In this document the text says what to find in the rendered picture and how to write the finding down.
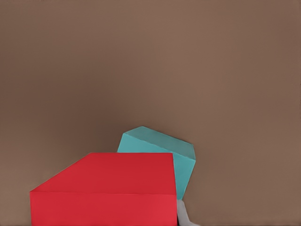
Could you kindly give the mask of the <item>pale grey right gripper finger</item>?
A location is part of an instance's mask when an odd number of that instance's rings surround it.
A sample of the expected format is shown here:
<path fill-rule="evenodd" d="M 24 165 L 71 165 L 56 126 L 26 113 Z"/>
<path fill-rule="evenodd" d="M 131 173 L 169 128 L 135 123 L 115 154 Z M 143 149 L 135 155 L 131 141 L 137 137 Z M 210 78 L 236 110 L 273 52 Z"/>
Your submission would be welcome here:
<path fill-rule="evenodd" d="M 177 200 L 177 219 L 179 226 L 199 226 L 189 220 L 183 200 Z"/>

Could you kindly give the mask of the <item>red wooden cube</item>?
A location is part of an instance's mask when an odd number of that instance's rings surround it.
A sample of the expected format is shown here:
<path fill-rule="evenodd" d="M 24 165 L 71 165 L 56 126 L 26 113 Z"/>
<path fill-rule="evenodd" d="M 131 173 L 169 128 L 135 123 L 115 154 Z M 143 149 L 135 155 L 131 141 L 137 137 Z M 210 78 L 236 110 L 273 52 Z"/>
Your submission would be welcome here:
<path fill-rule="evenodd" d="M 30 191 L 32 226 L 177 226 L 171 153 L 90 153 Z"/>

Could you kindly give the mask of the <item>blue wooden cube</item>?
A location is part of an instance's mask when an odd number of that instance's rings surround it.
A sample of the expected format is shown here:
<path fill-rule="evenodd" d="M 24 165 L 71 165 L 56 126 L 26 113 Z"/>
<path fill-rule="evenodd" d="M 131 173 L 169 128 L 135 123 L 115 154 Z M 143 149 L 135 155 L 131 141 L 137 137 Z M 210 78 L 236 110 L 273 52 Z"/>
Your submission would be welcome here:
<path fill-rule="evenodd" d="M 196 163 L 193 144 L 140 126 L 123 133 L 117 152 L 172 153 L 177 199 L 183 199 Z"/>

